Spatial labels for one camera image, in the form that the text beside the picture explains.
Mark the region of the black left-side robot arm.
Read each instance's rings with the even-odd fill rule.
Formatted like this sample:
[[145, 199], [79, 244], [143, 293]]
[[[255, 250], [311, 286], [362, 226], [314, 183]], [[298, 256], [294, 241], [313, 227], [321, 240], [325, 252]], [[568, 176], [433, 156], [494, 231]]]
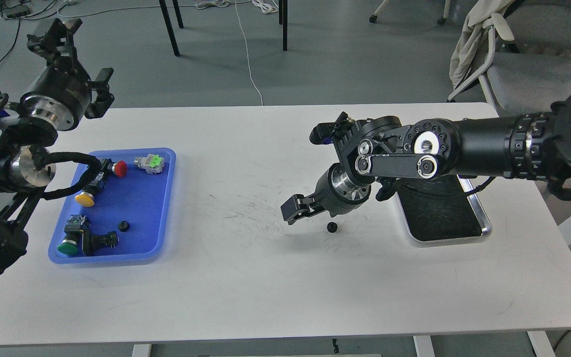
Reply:
[[0, 94], [0, 193], [13, 194], [0, 210], [0, 274], [27, 252], [24, 228], [39, 201], [75, 194], [102, 171], [95, 156], [48, 151], [59, 131], [103, 117], [114, 102], [113, 68], [91, 79], [78, 60], [73, 36], [81, 25], [81, 18], [42, 20], [27, 47], [46, 67], [18, 102]]

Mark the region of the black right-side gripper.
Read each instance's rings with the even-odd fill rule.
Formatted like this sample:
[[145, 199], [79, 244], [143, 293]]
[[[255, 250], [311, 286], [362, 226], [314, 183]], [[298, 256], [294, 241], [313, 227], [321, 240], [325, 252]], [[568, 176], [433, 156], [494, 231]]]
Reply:
[[324, 212], [331, 217], [347, 214], [363, 205], [370, 196], [370, 185], [353, 183], [342, 165], [331, 165], [317, 181], [314, 197], [293, 194], [280, 209], [283, 221], [293, 225], [301, 218]]

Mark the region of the black right-side robot arm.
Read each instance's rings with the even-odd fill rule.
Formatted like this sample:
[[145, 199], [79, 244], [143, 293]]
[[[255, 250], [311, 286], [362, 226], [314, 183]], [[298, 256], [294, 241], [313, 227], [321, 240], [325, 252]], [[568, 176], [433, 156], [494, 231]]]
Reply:
[[312, 194], [294, 194], [281, 205], [289, 225], [322, 212], [336, 216], [355, 210], [369, 199], [374, 181], [382, 185], [379, 201], [401, 189], [422, 197], [462, 197], [410, 187], [441, 176], [546, 181], [553, 196], [571, 201], [571, 95], [548, 112], [410, 125], [397, 116], [355, 120], [342, 112], [334, 122], [317, 124], [309, 140], [332, 144], [339, 161]]

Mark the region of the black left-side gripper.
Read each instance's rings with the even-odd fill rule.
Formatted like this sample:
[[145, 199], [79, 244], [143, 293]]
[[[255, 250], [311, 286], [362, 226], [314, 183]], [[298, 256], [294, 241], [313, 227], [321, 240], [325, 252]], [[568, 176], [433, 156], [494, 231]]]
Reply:
[[[46, 120], [57, 131], [77, 128], [82, 116], [102, 118], [114, 103], [109, 79], [112, 67], [102, 68], [94, 81], [82, 70], [73, 43], [73, 34], [82, 20], [63, 22], [59, 18], [39, 20], [38, 27], [27, 35], [27, 48], [46, 60], [43, 71], [34, 79], [20, 99], [20, 115]], [[91, 91], [97, 93], [91, 102]]]

